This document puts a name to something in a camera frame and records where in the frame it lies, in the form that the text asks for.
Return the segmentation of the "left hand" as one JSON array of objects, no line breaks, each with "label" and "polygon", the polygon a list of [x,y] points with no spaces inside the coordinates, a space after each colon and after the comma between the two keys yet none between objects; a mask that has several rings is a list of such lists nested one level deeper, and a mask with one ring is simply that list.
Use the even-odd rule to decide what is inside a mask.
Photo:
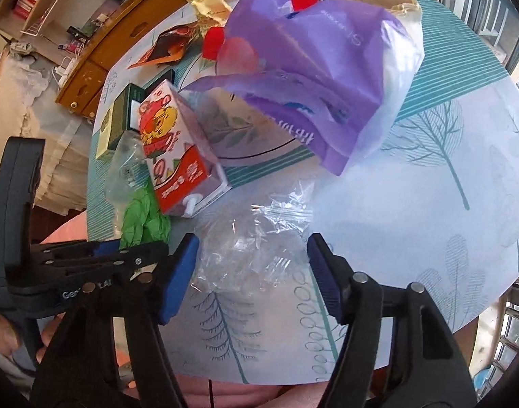
[{"label": "left hand", "polygon": [[[64,313],[57,314],[48,321],[41,333],[43,346],[36,352],[36,360],[40,363],[46,353],[56,329],[60,325]],[[15,327],[4,316],[0,315],[0,368],[5,372],[17,369],[13,354],[21,347],[21,338]]]}]

